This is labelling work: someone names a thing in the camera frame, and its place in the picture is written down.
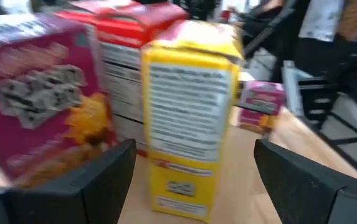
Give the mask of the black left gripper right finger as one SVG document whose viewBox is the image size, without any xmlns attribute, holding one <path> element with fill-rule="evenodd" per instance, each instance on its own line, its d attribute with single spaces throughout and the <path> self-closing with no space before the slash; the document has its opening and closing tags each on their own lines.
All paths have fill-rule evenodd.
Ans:
<svg viewBox="0 0 357 224">
<path fill-rule="evenodd" d="M 266 139 L 258 139 L 254 159 L 282 224 L 327 224 L 337 192 L 335 171 Z"/>
</svg>

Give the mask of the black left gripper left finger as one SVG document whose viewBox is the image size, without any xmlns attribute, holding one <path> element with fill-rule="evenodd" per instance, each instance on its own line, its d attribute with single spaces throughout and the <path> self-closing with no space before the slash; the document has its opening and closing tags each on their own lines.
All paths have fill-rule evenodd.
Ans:
<svg viewBox="0 0 357 224">
<path fill-rule="evenodd" d="M 11 224 L 117 224 L 136 161 L 126 139 L 78 169 L 7 195 Z"/>
</svg>

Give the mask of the red Froot Loops cereal box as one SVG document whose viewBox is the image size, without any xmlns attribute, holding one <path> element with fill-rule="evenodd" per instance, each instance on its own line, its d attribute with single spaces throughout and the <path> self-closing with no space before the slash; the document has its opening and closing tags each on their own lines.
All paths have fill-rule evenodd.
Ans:
<svg viewBox="0 0 357 224">
<path fill-rule="evenodd" d="M 106 0 L 70 2 L 55 15 L 87 27 L 100 59 L 100 85 L 109 95 L 117 138 L 135 139 L 139 155 L 146 156 L 141 50 L 189 14 L 169 2 Z"/>
<path fill-rule="evenodd" d="M 285 104 L 286 94 L 282 84 L 247 81 L 237 104 L 240 108 L 238 125 L 255 133 L 268 133 Z"/>
</svg>

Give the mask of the yellow Corn Pops cereal box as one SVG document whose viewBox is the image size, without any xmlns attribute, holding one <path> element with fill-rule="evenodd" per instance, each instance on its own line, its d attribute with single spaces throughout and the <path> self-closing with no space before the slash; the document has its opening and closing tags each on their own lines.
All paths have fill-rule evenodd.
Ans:
<svg viewBox="0 0 357 224">
<path fill-rule="evenodd" d="M 244 58 L 229 24 L 175 22 L 143 47 L 153 210 L 208 222 Z"/>
</svg>

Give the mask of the purple Raisin Bran cereal box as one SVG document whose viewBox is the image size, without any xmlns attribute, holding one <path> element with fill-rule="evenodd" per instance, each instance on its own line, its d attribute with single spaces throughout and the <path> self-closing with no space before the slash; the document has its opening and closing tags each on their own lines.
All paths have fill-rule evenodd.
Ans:
<svg viewBox="0 0 357 224">
<path fill-rule="evenodd" d="M 79 22 L 0 16 L 0 187 L 43 184 L 117 143 L 95 47 Z"/>
</svg>

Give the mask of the black chair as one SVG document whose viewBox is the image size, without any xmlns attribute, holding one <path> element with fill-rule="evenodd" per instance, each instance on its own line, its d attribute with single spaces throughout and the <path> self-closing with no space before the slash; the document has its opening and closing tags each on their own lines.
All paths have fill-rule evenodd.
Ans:
<svg viewBox="0 0 357 224">
<path fill-rule="evenodd" d="M 271 18 L 247 17 L 242 29 L 244 56 L 251 58 L 260 47 L 271 45 L 294 13 L 295 9 L 292 7 L 281 7 Z"/>
</svg>

